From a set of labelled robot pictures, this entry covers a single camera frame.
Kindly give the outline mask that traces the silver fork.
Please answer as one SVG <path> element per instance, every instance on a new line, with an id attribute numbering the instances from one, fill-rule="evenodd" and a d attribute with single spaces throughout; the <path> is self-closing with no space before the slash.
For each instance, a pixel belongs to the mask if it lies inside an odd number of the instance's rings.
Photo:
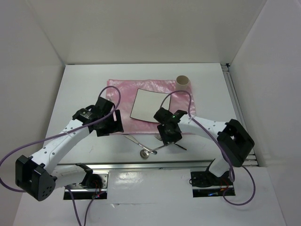
<path id="1" fill-rule="evenodd" d="M 156 135 L 154 135 L 154 137 L 157 139 L 157 140 L 159 140 L 159 141 L 162 141 L 162 138 L 161 138 L 161 136 L 159 135 L 159 134 L 156 134 Z M 179 147 L 179 148 L 181 148 L 181 149 L 183 149 L 183 150 L 187 150 L 185 147 L 183 147 L 183 146 L 181 146 L 181 145 L 179 145 L 179 144 L 176 144 L 176 143 L 173 143 L 175 146 L 177 146 L 177 147 Z"/>

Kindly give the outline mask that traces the white square plate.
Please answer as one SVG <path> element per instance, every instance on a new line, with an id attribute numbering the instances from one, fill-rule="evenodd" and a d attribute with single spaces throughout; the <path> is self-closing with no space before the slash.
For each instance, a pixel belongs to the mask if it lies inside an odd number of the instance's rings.
<path id="1" fill-rule="evenodd" d="M 162 101 L 166 96 L 167 93 L 138 89 L 130 113 L 130 118 L 144 122 L 157 123 L 154 119 L 154 115 L 160 109 Z"/>

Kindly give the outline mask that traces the pink rose satin cloth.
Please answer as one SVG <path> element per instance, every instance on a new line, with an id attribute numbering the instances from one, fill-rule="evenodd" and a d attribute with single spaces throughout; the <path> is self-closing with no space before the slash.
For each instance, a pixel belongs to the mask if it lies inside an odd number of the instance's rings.
<path id="1" fill-rule="evenodd" d="M 118 109 L 121 113 L 124 132 L 127 134 L 155 134 L 158 133 L 158 123 L 144 122 L 130 118 L 135 96 L 138 89 L 144 89 L 159 93 L 171 93 L 175 91 L 176 81 L 174 80 L 108 80 L 107 86 L 115 86 L 106 90 L 106 98 L 113 103 L 120 102 Z M 177 110 L 190 110 L 196 114 L 193 96 L 177 92 L 166 96 L 161 106 L 172 113 Z"/>

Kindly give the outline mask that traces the beige paper cup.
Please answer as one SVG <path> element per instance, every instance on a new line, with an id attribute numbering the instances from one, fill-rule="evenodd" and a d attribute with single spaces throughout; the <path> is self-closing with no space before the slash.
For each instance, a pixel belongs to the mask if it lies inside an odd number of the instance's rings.
<path id="1" fill-rule="evenodd" d="M 176 78 L 176 84 L 175 84 L 175 89 L 177 91 L 179 90 L 187 90 L 188 86 L 189 86 L 189 83 L 190 83 L 190 80 L 187 76 L 185 75 L 179 75 L 177 78 Z"/>

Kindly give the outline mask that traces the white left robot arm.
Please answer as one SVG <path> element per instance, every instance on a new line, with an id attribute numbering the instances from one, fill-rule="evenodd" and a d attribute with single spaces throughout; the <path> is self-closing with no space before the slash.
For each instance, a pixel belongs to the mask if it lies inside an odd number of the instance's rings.
<path id="1" fill-rule="evenodd" d="M 29 157 L 16 160 L 16 185 L 37 201 L 43 201 L 57 188 L 78 184 L 98 189 L 101 178 L 83 163 L 57 168 L 61 159 L 92 132 L 98 137 L 123 132 L 116 104 L 99 97 L 95 105 L 79 109 L 58 137 Z"/>

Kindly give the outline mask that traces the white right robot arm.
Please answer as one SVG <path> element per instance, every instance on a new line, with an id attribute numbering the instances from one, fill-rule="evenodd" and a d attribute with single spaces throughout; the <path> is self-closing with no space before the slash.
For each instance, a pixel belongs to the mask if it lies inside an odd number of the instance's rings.
<path id="1" fill-rule="evenodd" d="M 164 144 L 176 143 L 182 134 L 193 134 L 215 142 L 221 156 L 214 159 L 205 173 L 206 181 L 217 184 L 225 172 L 229 172 L 231 182 L 235 180 L 234 167 L 241 167 L 254 147 L 254 140 L 235 119 L 229 122 L 212 121 L 197 117 L 186 111 L 171 113 L 161 107 L 154 115 Z"/>

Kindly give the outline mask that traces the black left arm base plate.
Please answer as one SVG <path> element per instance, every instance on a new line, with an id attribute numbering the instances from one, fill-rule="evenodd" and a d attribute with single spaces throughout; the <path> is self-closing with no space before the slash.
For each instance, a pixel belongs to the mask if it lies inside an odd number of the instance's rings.
<path id="1" fill-rule="evenodd" d="M 82 182 L 68 185 L 74 200 L 107 199 L 109 172 L 96 171 Z"/>

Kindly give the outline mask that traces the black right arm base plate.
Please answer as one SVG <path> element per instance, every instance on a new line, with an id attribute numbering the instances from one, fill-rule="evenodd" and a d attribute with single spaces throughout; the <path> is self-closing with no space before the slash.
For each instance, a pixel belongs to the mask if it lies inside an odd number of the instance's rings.
<path id="1" fill-rule="evenodd" d="M 190 176 L 189 184 L 194 198 L 236 195 L 228 171 L 219 178 L 209 171 L 193 171 Z"/>

